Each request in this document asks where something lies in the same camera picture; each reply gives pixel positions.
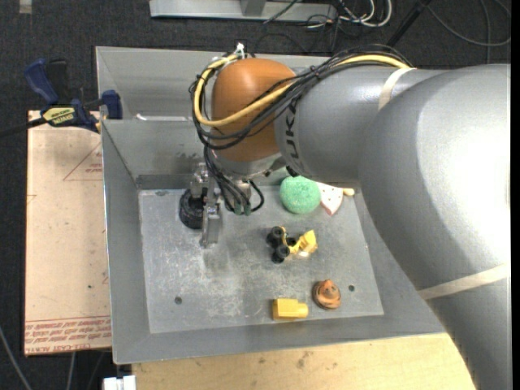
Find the green foam ball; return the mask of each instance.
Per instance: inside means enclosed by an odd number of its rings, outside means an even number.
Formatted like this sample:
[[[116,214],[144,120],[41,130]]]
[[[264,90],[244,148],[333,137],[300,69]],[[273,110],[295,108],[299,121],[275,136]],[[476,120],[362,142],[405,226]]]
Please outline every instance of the green foam ball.
[[[282,181],[279,197],[285,208],[294,214],[307,214],[321,202],[318,184],[303,176],[289,176]]]

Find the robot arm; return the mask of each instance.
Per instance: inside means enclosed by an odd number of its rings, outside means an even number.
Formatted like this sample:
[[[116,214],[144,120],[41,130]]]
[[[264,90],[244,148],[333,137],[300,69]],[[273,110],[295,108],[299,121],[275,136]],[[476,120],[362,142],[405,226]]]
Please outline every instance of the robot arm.
[[[284,165],[358,186],[477,386],[511,386],[510,66],[426,71],[349,54],[295,74],[268,59],[225,59],[202,74],[193,100],[230,207],[250,212],[240,182]],[[204,119],[202,90],[217,70]]]

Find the cardboard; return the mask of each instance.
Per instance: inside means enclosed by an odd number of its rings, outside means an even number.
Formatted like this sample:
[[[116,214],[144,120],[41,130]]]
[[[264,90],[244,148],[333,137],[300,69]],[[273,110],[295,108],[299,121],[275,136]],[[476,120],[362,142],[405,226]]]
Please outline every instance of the cardboard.
[[[111,346],[101,137],[28,131],[24,353]]]

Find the white object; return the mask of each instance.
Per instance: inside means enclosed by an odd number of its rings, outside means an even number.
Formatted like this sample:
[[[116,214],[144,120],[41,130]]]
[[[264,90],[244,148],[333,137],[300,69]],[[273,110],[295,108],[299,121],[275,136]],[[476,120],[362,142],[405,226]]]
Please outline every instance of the white object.
[[[343,189],[322,184],[321,182],[318,182],[318,187],[322,194],[322,207],[325,208],[327,214],[334,215],[340,209],[341,202],[343,202]]]
[[[125,375],[122,379],[109,377],[103,380],[103,390],[136,390],[136,376]]]

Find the black carpet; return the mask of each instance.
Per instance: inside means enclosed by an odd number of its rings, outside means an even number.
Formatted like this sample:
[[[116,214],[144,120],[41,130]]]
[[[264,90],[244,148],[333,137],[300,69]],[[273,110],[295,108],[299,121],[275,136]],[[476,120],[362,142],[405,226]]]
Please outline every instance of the black carpet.
[[[64,58],[71,85],[95,98],[95,46],[161,47],[190,50],[233,50],[236,41],[248,49],[278,54],[330,54],[367,43],[385,43],[417,0],[393,0],[394,16],[383,28],[345,25],[345,33],[309,32],[302,26],[273,22],[150,18],[149,0],[32,0],[32,14],[19,13],[20,0],[0,0],[0,131],[25,122],[25,111],[43,107],[23,76],[33,60]],[[493,41],[503,41],[511,23],[504,12],[485,0]],[[511,0],[500,0],[509,9]],[[479,0],[434,0],[431,6],[457,32],[485,41],[486,16]],[[488,50],[455,37],[424,11],[397,43],[418,67],[462,67],[507,63],[511,45]],[[69,355],[25,358],[21,353],[24,319],[24,247],[27,139],[24,133],[0,138],[0,326],[32,388],[63,389]],[[85,390],[99,353],[77,354],[72,388]],[[110,354],[96,375],[113,375]],[[98,381],[94,380],[93,388]],[[0,346],[0,389],[24,388]]]

